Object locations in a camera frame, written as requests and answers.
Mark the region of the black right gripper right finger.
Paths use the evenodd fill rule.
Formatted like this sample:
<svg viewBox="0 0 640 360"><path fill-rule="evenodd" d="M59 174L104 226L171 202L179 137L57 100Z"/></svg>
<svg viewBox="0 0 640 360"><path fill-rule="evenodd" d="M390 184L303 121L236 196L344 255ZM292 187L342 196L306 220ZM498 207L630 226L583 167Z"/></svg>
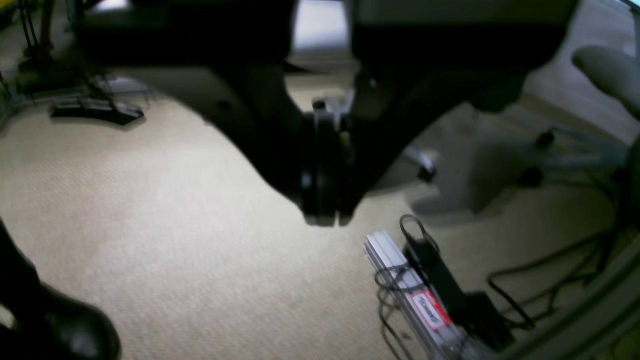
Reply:
<svg viewBox="0 0 640 360"><path fill-rule="evenodd" d="M496 88L521 85L550 62L576 0L349 0L359 68L342 116L338 223L420 132L466 101L499 108Z"/></svg>

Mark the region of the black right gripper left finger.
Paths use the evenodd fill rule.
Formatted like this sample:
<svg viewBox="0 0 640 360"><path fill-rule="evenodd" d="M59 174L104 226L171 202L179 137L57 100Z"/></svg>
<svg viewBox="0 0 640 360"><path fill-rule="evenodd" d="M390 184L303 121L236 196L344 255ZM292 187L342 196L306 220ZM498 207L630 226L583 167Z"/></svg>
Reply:
<svg viewBox="0 0 640 360"><path fill-rule="evenodd" d="M90 64L130 76L210 121L258 175L324 226L313 117L285 84L294 0L101 0L75 25Z"/></svg>

